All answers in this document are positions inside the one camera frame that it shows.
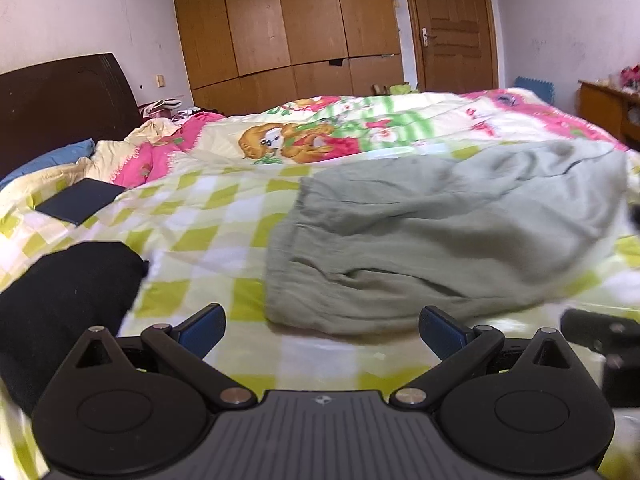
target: blue pillow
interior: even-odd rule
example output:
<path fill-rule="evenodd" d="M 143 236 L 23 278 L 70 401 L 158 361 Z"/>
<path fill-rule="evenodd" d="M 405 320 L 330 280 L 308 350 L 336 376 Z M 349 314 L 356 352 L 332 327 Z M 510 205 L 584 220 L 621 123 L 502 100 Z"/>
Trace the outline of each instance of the blue pillow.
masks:
<path fill-rule="evenodd" d="M 75 144 L 58 148 L 52 152 L 40 155 L 26 164 L 23 164 L 17 170 L 13 170 L 4 179 L 0 180 L 0 190 L 15 180 L 19 176 L 34 173 L 45 168 L 60 166 L 61 164 L 73 164 L 82 156 L 92 156 L 95 150 L 95 142 L 93 139 L 81 140 Z"/>

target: wardrobe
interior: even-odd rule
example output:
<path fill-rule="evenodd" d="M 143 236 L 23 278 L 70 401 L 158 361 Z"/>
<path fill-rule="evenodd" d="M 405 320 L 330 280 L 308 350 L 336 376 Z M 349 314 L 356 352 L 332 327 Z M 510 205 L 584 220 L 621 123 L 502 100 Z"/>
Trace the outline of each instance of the wardrobe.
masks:
<path fill-rule="evenodd" d="M 401 84 L 394 0 L 174 0 L 197 106 L 261 112 Z"/>

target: wooden table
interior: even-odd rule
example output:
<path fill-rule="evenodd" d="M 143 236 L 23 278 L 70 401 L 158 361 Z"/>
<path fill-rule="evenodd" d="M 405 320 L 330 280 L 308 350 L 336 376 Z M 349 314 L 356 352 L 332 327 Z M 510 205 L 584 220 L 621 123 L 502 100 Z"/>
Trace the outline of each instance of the wooden table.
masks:
<path fill-rule="evenodd" d="M 628 94 L 588 81 L 580 81 L 580 84 L 580 117 L 638 150 L 640 126 L 630 122 L 628 114 L 631 108 L 640 107 L 640 94 Z"/>

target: dark brown headboard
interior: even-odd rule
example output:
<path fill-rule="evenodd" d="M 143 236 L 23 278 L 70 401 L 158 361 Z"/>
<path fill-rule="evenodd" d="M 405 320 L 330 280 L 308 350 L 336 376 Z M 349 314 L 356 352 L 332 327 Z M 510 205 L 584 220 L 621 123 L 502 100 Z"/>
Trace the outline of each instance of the dark brown headboard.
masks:
<path fill-rule="evenodd" d="M 113 54 L 71 57 L 0 75 L 0 178 L 38 155 L 140 125 Z"/>

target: black tablet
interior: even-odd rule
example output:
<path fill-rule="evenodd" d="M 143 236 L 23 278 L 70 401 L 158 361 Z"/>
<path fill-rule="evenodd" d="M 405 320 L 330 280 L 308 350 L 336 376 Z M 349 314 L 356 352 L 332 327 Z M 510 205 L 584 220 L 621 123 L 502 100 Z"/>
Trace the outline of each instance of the black tablet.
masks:
<path fill-rule="evenodd" d="M 84 178 L 37 205 L 36 211 L 80 225 L 126 190 L 126 187 Z"/>

